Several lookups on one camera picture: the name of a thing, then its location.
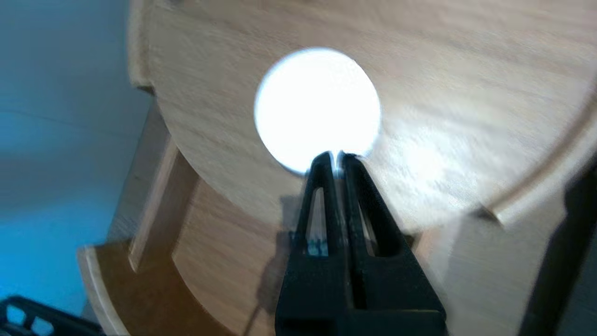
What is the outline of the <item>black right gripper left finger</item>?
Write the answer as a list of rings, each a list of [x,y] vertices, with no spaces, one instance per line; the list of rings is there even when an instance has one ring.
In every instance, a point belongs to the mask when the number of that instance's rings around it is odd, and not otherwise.
[[[307,249],[307,228],[316,190],[323,191],[328,255]],[[347,336],[352,301],[349,253],[343,212],[330,152],[312,161],[296,234],[275,312],[277,336]]]

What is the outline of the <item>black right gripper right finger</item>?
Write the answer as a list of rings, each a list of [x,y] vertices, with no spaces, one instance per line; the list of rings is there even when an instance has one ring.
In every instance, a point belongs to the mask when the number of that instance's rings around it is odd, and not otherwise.
[[[445,336],[446,312],[361,160],[342,158],[354,308],[347,336]]]

